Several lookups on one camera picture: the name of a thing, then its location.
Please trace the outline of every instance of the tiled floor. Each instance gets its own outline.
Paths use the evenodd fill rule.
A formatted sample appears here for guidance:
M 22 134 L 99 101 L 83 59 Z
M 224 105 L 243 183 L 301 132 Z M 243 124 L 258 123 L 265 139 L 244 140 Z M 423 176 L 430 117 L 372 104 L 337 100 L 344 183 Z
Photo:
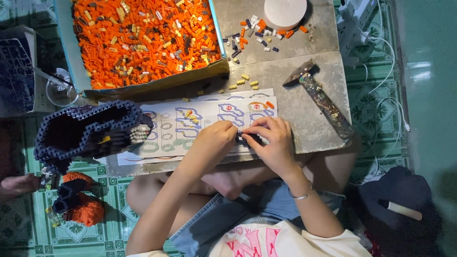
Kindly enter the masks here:
M 379 32 L 379 12 L 369 25 L 374 36 L 382 37 L 393 44 L 395 35 L 391 19 L 390 0 L 381 0 L 384 29 Z M 49 46 L 54 49 L 52 58 L 64 66 L 63 53 L 58 47 L 55 30 L 55 15 L 52 0 L 0 0 L 0 26 L 10 27 L 14 24 L 26 24 L 38 30 L 49 39 Z M 372 176 L 386 172 L 397 165 L 409 167 L 409 156 L 404 130 L 399 128 L 396 107 L 383 102 L 376 112 L 376 105 L 381 98 L 391 96 L 401 101 L 399 89 L 399 69 L 395 65 L 393 75 L 373 94 L 367 93 L 377 86 L 388 74 L 392 58 L 389 47 L 384 43 L 374 43 L 366 47 L 358 47 L 352 51 L 367 64 L 368 81 L 365 82 L 365 68 L 347 70 L 347 86 L 351 105 L 352 120 L 360 132 L 365 146 L 375 138 L 377 144 L 373 150 L 362 154 L 354 169 L 352 182 L 370 173 Z M 34 136 L 39 120 L 21 121 L 26 128 L 22 133 L 26 172 L 39 173 L 40 164 L 33 158 Z M 398 133 L 399 143 L 394 150 L 379 160 L 377 171 L 373 162 L 374 156 L 384 156 L 394 146 Z M 92 193 L 107 203 L 106 218 L 103 223 L 93 227 L 67 222 L 61 227 L 52 228 L 45 216 L 44 209 L 56 198 L 53 191 L 40 190 L 0 206 L 0 253 L 2 256 L 33 256 L 33 257 L 123 257 L 125 245 L 138 215 L 126 203 L 125 192 L 131 178 L 110 179 L 106 176 L 105 167 L 99 163 L 74 162 L 71 171 L 80 171 L 92 176 L 99 182 Z M 170 244 L 165 250 L 171 256 L 182 256 Z

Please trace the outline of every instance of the person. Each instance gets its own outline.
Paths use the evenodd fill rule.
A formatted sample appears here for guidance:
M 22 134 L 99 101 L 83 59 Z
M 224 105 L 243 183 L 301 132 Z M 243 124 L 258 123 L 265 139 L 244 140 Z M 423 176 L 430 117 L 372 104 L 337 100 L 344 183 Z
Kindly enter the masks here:
M 127 243 L 128 256 L 168 256 L 162 250 L 167 237 L 190 257 L 371 256 L 335 215 L 357 156 L 357 138 L 345 149 L 296 161 L 290 124 L 263 117 L 242 131 L 269 169 L 250 168 L 254 174 L 244 177 L 241 171 L 238 178 L 241 184 L 265 180 L 255 208 L 241 197 L 190 193 L 207 191 L 196 185 L 232 149 L 237 131 L 230 121 L 218 121 L 199 133 L 165 183 L 154 175 L 132 180 L 127 202 L 141 216 Z M 269 144 L 258 144 L 248 133 Z M 271 179 L 272 173 L 280 179 Z
M 29 173 L 17 176 L 12 161 L 12 137 L 0 125 L 0 204 L 38 190 L 40 177 Z

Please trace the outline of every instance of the electrical socket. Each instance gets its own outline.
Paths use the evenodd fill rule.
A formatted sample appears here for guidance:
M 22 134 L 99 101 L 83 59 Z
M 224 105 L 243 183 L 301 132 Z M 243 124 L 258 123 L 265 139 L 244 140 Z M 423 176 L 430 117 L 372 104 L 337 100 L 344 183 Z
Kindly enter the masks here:
M 354 10 L 354 6 L 351 4 L 352 1 L 355 0 L 342 0 L 344 5 L 341 5 L 339 10 L 340 13 L 345 13 L 345 15 L 341 15 L 336 22 L 342 56 L 349 56 L 349 53 L 354 46 L 362 45 L 364 42 L 366 44 L 367 41 L 364 40 L 366 35 L 362 35 L 357 26 L 360 29 L 363 29 L 377 6 L 376 0 L 356 1 L 356 6 L 360 5 Z

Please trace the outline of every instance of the cardboard box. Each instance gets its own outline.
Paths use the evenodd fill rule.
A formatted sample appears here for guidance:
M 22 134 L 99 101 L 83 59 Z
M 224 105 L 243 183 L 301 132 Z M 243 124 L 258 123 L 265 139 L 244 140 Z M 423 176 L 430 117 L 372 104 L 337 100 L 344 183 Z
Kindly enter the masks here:
M 17 26 L 0 32 L 0 118 L 55 112 L 46 96 L 47 79 L 33 71 L 49 70 L 44 39 L 33 29 Z
M 71 79 L 78 92 L 81 92 L 83 96 L 87 98 L 92 100 L 99 100 L 103 98 L 104 101 L 109 99 L 127 100 L 139 94 L 159 91 L 229 72 L 229 62 L 225 58 L 226 54 L 224 47 L 222 46 L 222 36 L 219 30 L 214 4 L 212 0 L 209 0 L 214 25 L 216 27 L 219 49 L 221 51 L 221 56 L 223 57 L 222 59 L 211 63 L 205 68 L 182 72 L 146 84 L 121 87 L 117 89 L 92 90 L 90 77 L 87 76 L 81 57 L 81 48 L 78 46 L 78 39 L 73 32 L 72 5 L 73 2 L 69 0 L 54 0 L 58 30 L 60 39 L 62 40 Z

